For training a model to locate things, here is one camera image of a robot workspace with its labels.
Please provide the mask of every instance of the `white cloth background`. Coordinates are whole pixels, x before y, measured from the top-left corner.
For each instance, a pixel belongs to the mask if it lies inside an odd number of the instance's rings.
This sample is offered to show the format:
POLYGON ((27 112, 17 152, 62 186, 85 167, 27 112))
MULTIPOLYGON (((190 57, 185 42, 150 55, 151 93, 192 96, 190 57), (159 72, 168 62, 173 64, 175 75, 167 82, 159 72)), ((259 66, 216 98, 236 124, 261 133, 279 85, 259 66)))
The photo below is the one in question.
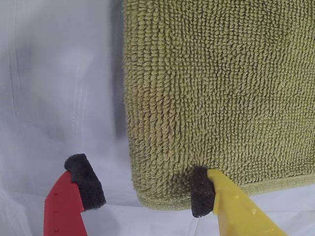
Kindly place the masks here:
MULTIPOLYGON (((84 152, 107 205, 89 236, 217 236, 216 217, 141 207, 123 105, 122 0, 0 1, 0 234, 41 236, 45 196, 84 152)), ((315 232, 315 187, 253 197, 289 235, 315 232)))

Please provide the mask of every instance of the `towel hem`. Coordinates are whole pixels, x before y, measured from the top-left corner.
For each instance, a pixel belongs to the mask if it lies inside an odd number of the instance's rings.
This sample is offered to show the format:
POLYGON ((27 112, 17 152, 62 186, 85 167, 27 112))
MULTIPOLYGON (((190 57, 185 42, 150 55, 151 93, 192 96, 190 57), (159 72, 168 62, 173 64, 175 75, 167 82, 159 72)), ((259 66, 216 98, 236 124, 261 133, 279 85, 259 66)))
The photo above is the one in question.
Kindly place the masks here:
MULTIPOLYGON (((240 187, 246 194, 252 196, 311 184, 315 184, 315 174, 247 183, 240 187)), ((182 198, 168 200, 147 199, 138 194, 138 200, 144 207, 156 210, 185 210, 191 208, 190 194, 182 198)))

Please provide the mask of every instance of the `white surface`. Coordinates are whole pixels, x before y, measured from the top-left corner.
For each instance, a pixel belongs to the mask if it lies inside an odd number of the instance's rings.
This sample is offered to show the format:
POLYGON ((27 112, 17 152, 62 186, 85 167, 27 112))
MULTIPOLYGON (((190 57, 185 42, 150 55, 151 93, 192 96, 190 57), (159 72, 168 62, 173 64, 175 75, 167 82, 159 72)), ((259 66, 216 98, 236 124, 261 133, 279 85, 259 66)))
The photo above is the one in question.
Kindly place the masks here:
MULTIPOLYGON (((89 236, 216 236, 216 217, 153 211, 131 183, 123 106, 122 0, 0 1, 0 231, 42 235, 44 198, 84 152, 108 204, 89 236)), ((289 235, 315 232, 315 187, 253 199, 289 235)))

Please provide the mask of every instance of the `white fabric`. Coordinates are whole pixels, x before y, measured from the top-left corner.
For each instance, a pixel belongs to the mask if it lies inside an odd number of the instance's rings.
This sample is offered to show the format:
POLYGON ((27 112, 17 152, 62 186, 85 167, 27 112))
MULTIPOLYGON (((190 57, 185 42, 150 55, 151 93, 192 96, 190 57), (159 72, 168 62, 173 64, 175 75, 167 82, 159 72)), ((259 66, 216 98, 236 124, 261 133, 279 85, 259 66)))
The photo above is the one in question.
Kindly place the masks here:
MULTIPOLYGON (((89 236, 216 236, 213 215, 141 207, 123 106, 122 0, 0 1, 0 234, 41 236, 45 196, 84 152, 108 204, 89 236)), ((315 232, 315 187, 253 197, 289 235, 315 232)))

